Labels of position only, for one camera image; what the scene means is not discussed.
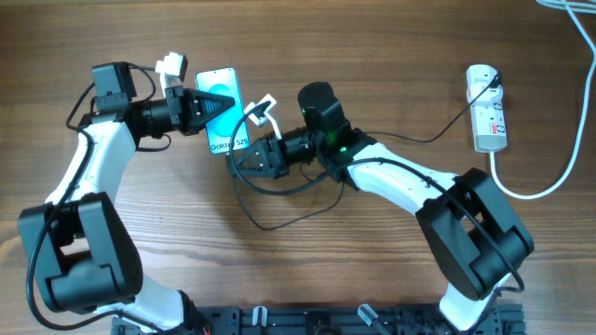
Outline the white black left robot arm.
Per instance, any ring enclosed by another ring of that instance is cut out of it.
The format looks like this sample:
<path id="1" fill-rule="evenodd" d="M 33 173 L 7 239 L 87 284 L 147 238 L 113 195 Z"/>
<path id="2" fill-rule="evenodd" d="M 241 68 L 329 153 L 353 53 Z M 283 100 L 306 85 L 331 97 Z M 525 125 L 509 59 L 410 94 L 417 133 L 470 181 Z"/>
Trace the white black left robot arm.
<path id="1" fill-rule="evenodd" d="M 79 143 L 58 188 L 18 219 L 29 264 L 25 294 L 34 318 L 44 311 L 79 315 L 85 327 L 111 316 L 146 333 L 205 334 L 210 323 L 189 297 L 145 275 L 115 209 L 115 196 L 144 137 L 197 134 L 234 106 L 229 96 L 183 86 L 185 65 L 156 66 L 152 85 L 163 98 L 139 99 L 129 62 L 95 66 L 83 97 L 90 110 L 75 126 Z"/>

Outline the blue screen Galaxy smartphone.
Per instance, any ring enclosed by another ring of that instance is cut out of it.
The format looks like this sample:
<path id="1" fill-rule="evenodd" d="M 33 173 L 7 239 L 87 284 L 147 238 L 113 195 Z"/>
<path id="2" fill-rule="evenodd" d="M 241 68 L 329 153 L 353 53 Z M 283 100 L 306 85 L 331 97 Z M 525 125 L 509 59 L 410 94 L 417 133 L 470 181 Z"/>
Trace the blue screen Galaxy smartphone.
<path id="1" fill-rule="evenodd" d="M 210 152 L 224 154 L 229 151 L 232 132 L 243 116 L 240 85 L 235 68 L 222 68 L 196 74 L 196 88 L 212 94 L 234 99 L 234 106 L 206 126 Z"/>

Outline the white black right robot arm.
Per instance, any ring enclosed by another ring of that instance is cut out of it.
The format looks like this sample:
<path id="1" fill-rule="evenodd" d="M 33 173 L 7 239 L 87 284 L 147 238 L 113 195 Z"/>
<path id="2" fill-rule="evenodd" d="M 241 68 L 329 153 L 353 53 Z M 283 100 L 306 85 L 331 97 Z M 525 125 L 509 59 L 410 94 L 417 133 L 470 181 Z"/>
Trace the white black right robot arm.
<path id="1" fill-rule="evenodd" d="M 508 278 L 517 283 L 513 292 L 523 292 L 518 270 L 535 244 L 486 172 L 441 172 L 391 153 L 351 126 L 328 82 L 306 85 L 297 100 L 304 127 L 264 136 L 242 156 L 228 153 L 235 183 L 261 193 L 252 177 L 275 179 L 287 175 L 294 164 L 317 160 L 323 173 L 297 187 L 298 192 L 331 179 L 377 194 L 414 215 L 448 281 L 440 314 L 459 333 L 471 334 L 480 327 L 495 299 L 510 290 Z"/>

